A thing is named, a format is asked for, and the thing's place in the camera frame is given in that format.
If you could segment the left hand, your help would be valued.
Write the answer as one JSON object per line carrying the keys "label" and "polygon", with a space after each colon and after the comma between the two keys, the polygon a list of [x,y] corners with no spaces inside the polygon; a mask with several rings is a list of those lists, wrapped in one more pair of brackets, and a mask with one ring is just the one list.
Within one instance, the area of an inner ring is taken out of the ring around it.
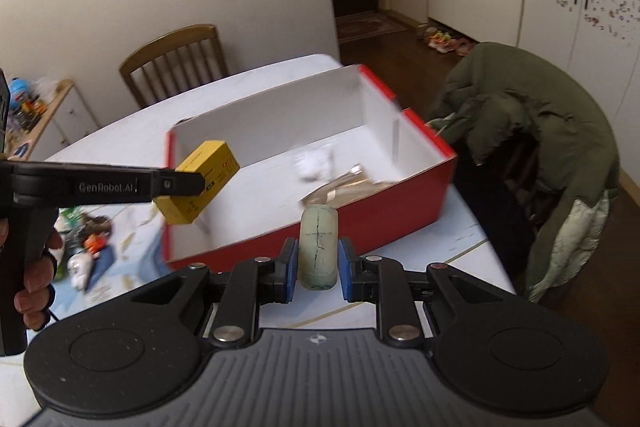
{"label": "left hand", "polygon": [[60,233],[52,228],[46,252],[24,270],[24,288],[15,294],[13,306],[21,314],[26,329],[38,332],[50,321],[50,306],[55,298],[52,282],[58,269],[58,262],[51,251],[62,246]]}

